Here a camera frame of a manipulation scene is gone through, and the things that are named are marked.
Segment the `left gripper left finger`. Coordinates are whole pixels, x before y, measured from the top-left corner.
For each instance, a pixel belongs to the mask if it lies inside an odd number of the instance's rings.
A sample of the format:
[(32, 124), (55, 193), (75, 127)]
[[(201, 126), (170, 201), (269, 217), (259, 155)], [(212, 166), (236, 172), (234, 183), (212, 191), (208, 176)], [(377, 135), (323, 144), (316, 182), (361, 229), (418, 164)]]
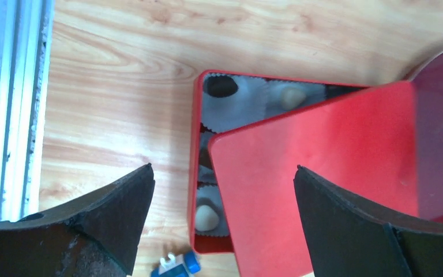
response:
[(145, 164), (90, 193), (0, 222), (0, 276), (129, 276), (155, 187)]

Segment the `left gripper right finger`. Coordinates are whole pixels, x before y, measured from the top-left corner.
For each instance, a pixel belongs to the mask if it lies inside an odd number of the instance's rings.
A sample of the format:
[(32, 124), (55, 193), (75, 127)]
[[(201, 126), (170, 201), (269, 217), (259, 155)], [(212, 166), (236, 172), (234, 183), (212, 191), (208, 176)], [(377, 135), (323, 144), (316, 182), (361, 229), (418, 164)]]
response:
[(315, 276), (443, 276), (443, 223), (384, 207), (303, 166), (294, 189)]

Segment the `red box lid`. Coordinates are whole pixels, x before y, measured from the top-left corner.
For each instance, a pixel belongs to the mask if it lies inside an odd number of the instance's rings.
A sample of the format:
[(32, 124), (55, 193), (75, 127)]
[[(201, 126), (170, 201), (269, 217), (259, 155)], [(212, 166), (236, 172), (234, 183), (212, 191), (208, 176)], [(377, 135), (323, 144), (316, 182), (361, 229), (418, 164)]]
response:
[(293, 183), (298, 166), (391, 209), (419, 213), (409, 81), (217, 134), (208, 151), (241, 276), (311, 272)]

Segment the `white heart chocolate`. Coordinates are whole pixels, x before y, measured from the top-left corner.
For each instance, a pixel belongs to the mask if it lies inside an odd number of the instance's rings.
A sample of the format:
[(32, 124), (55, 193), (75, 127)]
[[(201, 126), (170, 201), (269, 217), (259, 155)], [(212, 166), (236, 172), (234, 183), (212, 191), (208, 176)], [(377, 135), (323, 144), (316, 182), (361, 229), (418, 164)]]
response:
[(220, 217), (209, 205), (200, 205), (196, 208), (195, 229), (199, 232), (212, 231), (220, 223)]

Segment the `white chocolate piece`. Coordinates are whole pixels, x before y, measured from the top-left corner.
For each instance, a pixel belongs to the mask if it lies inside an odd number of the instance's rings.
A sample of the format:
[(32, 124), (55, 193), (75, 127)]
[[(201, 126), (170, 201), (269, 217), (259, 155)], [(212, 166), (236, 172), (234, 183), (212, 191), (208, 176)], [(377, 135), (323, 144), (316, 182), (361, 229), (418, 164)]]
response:
[(287, 87), (281, 91), (280, 105), (283, 110), (293, 110), (307, 98), (307, 93), (301, 88)]

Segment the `red chocolate box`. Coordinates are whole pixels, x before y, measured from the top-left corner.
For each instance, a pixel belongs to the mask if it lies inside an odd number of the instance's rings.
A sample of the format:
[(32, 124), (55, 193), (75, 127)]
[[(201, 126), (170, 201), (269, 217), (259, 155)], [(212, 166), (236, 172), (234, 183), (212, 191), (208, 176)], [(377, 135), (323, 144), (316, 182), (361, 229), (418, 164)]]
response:
[(306, 83), (316, 83), (323, 84), (325, 86), (325, 100), (327, 98), (334, 97), (335, 95), (341, 95), (345, 93), (349, 93), (352, 91), (357, 91), (360, 89), (365, 89), (366, 86), (362, 84), (339, 84), (339, 83), (329, 83), (322, 81), (311, 81), (311, 80), (303, 80), (303, 79), (290, 79), (290, 78), (282, 78), (282, 77), (273, 77), (267, 75), (260, 74), (243, 74), (239, 72), (224, 72), (219, 70), (206, 70), (202, 72), (194, 81), (194, 95), (193, 95), (193, 119), (192, 119), (192, 138), (190, 145), (190, 173), (189, 173), (189, 198), (188, 198), (188, 210), (187, 210), (187, 219), (189, 226), (189, 237), (190, 243), (193, 249), (197, 253), (201, 254), (220, 254), (220, 253), (234, 253), (235, 249), (231, 240), (231, 236), (229, 234), (228, 237), (211, 237), (198, 235), (195, 233), (194, 228), (194, 217), (196, 210), (196, 198), (197, 198), (197, 189), (202, 186), (207, 185), (215, 185), (218, 183), (216, 181), (215, 184), (209, 184), (205, 182), (200, 182), (198, 180), (198, 158), (200, 154), (200, 136), (202, 132), (211, 132), (217, 134), (216, 132), (211, 131), (206, 128), (201, 123), (201, 98), (202, 98), (202, 81), (203, 78), (208, 73), (226, 73), (226, 74), (236, 74), (236, 75), (244, 75), (244, 76), (252, 76), (252, 77), (261, 77), (264, 78), (267, 82), (269, 81), (293, 81), (293, 82), (306, 82)]

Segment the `dark oval chocolate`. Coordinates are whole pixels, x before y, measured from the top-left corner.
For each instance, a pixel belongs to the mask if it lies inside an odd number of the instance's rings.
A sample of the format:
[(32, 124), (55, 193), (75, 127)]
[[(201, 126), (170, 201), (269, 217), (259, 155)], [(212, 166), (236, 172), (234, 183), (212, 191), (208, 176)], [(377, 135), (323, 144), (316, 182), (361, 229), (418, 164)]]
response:
[(214, 98), (226, 98), (238, 92), (239, 86), (230, 76), (209, 76), (204, 81), (203, 90)]

